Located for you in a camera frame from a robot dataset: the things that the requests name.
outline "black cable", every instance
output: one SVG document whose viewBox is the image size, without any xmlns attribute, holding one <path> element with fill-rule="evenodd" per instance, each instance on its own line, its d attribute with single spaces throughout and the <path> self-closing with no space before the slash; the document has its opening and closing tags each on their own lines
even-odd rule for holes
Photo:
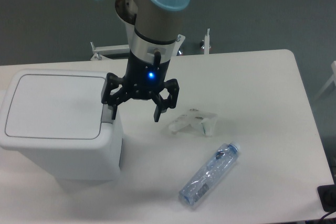
<svg viewBox="0 0 336 224">
<path fill-rule="evenodd" d="M 317 224 L 322 224 L 322 222 L 323 222 L 323 220 L 325 219 L 325 217 L 327 217 L 327 216 L 333 214 L 334 212 L 336 212 L 336 210 L 331 211 L 331 212 L 327 213 L 326 215 L 323 215 L 322 218 L 317 222 Z"/>
</svg>

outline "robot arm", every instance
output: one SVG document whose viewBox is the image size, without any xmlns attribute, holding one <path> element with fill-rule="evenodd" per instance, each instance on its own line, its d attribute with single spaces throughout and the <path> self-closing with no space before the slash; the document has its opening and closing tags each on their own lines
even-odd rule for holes
<svg viewBox="0 0 336 224">
<path fill-rule="evenodd" d="M 190 0 L 116 0 L 115 8 L 128 29 L 130 56 L 125 76 L 108 73 L 101 101 L 113 109 L 129 99 L 153 100 L 154 120 L 168 108 L 175 108 L 179 85 L 176 79 L 164 81 L 182 28 L 182 12 Z M 119 91 L 111 91 L 122 86 Z M 163 99 L 160 92 L 167 89 Z"/>
</svg>

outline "white table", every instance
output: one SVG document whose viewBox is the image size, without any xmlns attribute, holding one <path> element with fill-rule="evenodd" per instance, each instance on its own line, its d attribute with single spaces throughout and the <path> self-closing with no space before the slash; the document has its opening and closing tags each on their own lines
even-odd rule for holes
<svg viewBox="0 0 336 224">
<path fill-rule="evenodd" d="M 0 67 L 0 89 L 22 68 L 125 72 L 126 60 Z M 274 223 L 324 215 L 317 187 L 333 184 L 293 54 L 287 50 L 174 57 L 177 107 L 154 123 L 155 104 L 119 106 L 125 131 L 117 182 L 55 180 L 0 150 L 2 223 Z M 216 112 L 215 136 L 167 126 L 187 109 Z M 221 144 L 237 141 L 235 167 L 196 209 L 178 192 Z"/>
</svg>

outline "white plastic wrapper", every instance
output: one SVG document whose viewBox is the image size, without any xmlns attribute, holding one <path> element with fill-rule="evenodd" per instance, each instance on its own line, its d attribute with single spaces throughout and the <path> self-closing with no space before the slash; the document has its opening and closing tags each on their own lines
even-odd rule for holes
<svg viewBox="0 0 336 224">
<path fill-rule="evenodd" d="M 213 136 L 218 115 L 198 109 L 190 109 L 180 115 L 169 125 L 169 130 L 173 133 L 191 125 L 192 128 L 201 132 L 205 136 Z"/>
</svg>

